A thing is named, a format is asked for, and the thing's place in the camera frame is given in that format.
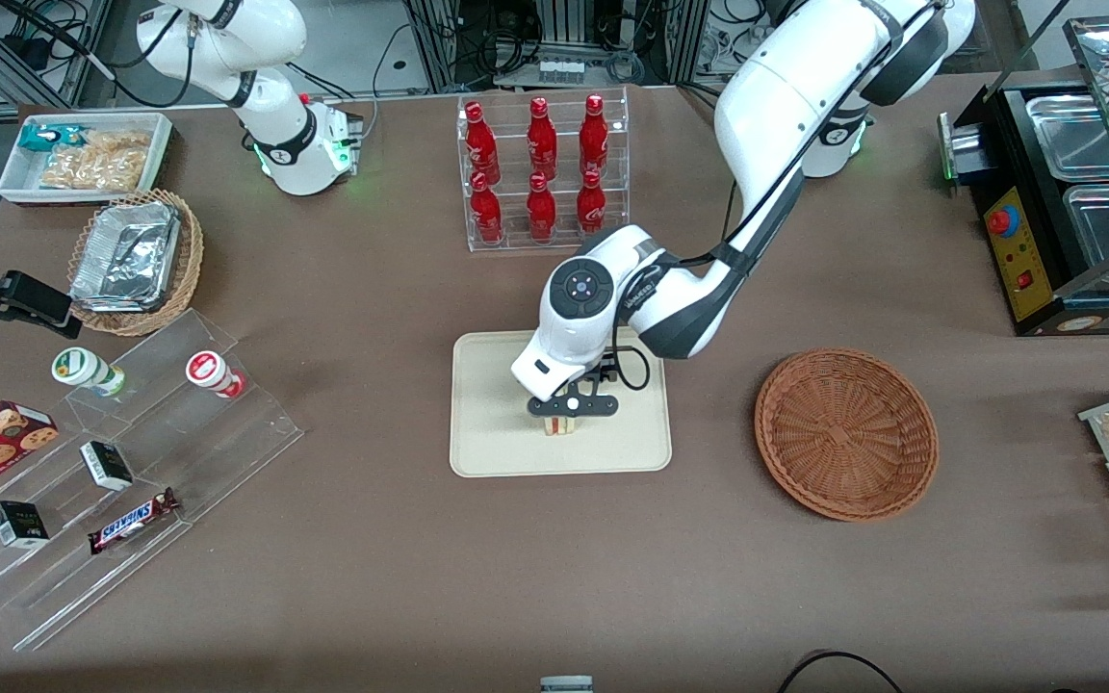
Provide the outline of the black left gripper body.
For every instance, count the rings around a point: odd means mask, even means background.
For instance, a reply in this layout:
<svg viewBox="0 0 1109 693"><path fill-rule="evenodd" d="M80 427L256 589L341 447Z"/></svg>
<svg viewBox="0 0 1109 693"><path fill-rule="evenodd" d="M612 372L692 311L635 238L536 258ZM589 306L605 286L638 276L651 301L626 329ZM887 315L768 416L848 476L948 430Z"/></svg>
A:
<svg viewBox="0 0 1109 693"><path fill-rule="evenodd" d="M598 398L603 383L617 381L619 381L619 360L603 358L597 367L583 373L574 383L569 383L569 395L576 395L577 398Z"/></svg>

